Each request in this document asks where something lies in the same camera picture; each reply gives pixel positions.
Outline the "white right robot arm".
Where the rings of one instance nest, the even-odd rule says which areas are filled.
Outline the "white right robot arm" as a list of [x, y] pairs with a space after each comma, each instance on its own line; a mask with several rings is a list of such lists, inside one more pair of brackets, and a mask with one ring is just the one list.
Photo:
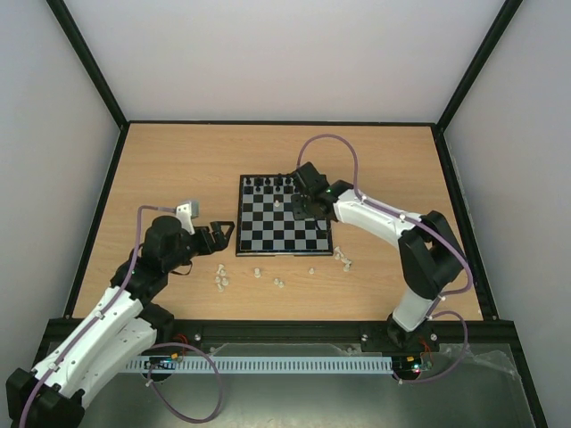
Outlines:
[[408, 289], [387, 319], [387, 336], [402, 350], [420, 338], [421, 326], [432, 316], [443, 291], [464, 271], [467, 287], [473, 283], [466, 256], [446, 217], [438, 211], [426, 215], [398, 210], [371, 199], [355, 185], [333, 184], [310, 162], [289, 178], [298, 193], [292, 198], [296, 219], [325, 219], [364, 230], [394, 246]]

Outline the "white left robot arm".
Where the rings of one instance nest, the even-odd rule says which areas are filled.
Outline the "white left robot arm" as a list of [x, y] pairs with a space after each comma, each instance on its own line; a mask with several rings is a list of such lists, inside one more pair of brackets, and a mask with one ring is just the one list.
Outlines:
[[225, 250], [234, 227], [231, 221], [194, 227], [160, 216], [147, 230], [138, 228], [133, 251], [92, 311], [31, 370], [9, 376], [13, 426], [77, 427], [95, 397], [133, 358], [174, 347], [174, 317], [153, 298], [194, 257]]

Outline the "white chess bishop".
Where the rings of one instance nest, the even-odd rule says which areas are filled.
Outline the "white chess bishop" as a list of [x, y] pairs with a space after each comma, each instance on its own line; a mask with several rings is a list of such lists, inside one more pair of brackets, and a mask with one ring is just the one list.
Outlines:
[[334, 248], [334, 258], [335, 258], [335, 259], [343, 259], [343, 258], [344, 258], [344, 254], [343, 254], [343, 252], [341, 251], [341, 249], [340, 249], [339, 246], [336, 246], [336, 247]]

